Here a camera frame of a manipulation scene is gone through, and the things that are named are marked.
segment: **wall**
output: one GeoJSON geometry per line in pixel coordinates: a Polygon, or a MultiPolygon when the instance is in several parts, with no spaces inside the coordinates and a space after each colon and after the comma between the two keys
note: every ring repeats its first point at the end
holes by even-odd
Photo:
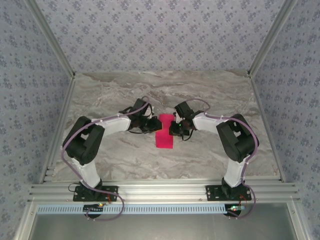
{"type": "Polygon", "coordinates": [[[69,79],[20,0],[0,4],[0,239],[39,180],[69,79]]]}
{"type": "Polygon", "coordinates": [[[320,3],[299,0],[254,77],[287,180],[320,239],[320,3]]]}
{"type": "Polygon", "coordinates": [[[283,0],[37,0],[76,72],[245,69],[283,0]]]}

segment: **gray floor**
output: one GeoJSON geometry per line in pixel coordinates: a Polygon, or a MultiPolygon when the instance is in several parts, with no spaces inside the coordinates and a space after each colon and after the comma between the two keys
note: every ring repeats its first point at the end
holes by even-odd
{"type": "Polygon", "coordinates": [[[37,215],[30,240],[296,240],[285,204],[258,204],[235,220],[218,214],[123,215],[110,222],[84,215],[37,215]]]}
{"type": "MultiPolygon", "coordinates": [[[[250,80],[229,71],[78,74],[63,137],[80,116],[112,116],[143,95],[150,97],[156,115],[173,113],[174,106],[193,97],[208,101],[212,115],[241,113],[260,141],[258,154],[246,175],[279,174],[250,80]]],[[[198,102],[190,105],[195,110],[204,109],[198,102]]],[[[54,181],[78,180],[61,161],[59,152],[55,161],[54,181]]],[[[205,131],[196,131],[186,142],[175,137],[173,149],[156,148],[154,133],[115,133],[102,140],[95,162],[103,180],[219,179],[228,164],[219,136],[205,131]]]]}

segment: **patterned wallpaper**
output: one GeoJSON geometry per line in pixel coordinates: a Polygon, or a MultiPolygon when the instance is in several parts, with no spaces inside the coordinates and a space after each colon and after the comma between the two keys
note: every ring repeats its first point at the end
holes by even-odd
{"type": "Polygon", "coordinates": [[[288,181],[320,239],[320,2],[299,0],[254,77],[288,181]]]}
{"type": "Polygon", "coordinates": [[[76,72],[245,69],[283,0],[36,0],[76,72]]]}
{"type": "Polygon", "coordinates": [[[0,239],[11,240],[69,79],[23,1],[2,0],[0,23],[0,239]]]}

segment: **red foam block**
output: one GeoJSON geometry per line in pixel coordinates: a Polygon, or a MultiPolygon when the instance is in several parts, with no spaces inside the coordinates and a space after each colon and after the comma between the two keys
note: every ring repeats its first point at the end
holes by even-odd
{"type": "Polygon", "coordinates": [[[162,122],[162,129],[155,132],[155,146],[160,149],[173,149],[174,136],[169,135],[171,122],[175,120],[173,114],[160,114],[159,120],[162,122]]]}

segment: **marble tabletop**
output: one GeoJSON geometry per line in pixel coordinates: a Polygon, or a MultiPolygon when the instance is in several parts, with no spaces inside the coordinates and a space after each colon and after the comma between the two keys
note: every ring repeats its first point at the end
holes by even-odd
{"type": "MultiPolygon", "coordinates": [[[[208,113],[211,115],[242,114],[260,141],[258,153],[248,165],[246,175],[279,175],[250,80],[237,72],[77,74],[63,139],[80,116],[90,119],[112,116],[132,106],[142,96],[150,98],[157,116],[171,114],[174,106],[195,97],[209,102],[211,109],[208,113]]],[[[196,101],[189,105],[194,110],[205,107],[196,101]]],[[[56,154],[55,162],[53,181],[78,180],[62,162],[60,154],[56,154]]],[[[219,179],[226,172],[228,158],[219,136],[206,131],[195,131],[188,141],[174,137],[173,149],[156,148],[155,133],[132,134],[126,131],[104,137],[95,162],[103,180],[219,179]]]]}

